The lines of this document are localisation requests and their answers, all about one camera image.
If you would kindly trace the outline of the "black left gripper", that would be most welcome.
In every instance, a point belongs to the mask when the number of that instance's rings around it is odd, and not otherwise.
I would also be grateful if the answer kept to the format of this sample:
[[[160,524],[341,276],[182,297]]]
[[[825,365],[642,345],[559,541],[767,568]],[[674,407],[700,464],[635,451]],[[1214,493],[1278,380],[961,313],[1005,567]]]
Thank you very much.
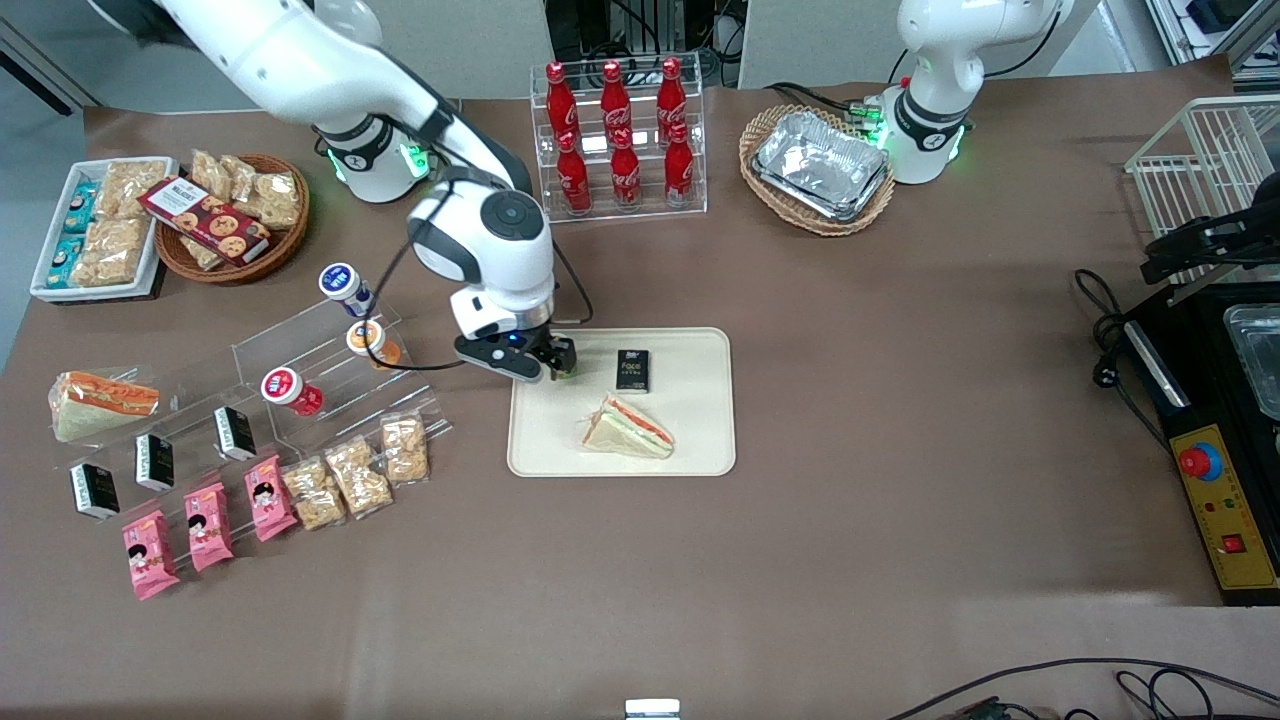
[[[1142,278],[1147,284],[1158,284],[1216,264],[1277,264],[1277,224],[1279,201],[1271,199],[1201,222],[1197,231],[1174,231],[1146,245]]]

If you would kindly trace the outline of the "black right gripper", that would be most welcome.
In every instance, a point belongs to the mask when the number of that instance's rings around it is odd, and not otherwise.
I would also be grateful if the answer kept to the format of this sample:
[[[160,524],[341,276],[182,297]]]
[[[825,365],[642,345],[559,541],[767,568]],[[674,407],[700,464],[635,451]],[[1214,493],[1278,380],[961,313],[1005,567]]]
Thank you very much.
[[[483,361],[509,360],[516,355],[536,359],[550,380],[571,378],[579,364],[575,341],[550,331],[549,324],[524,331],[504,331],[480,338]]]

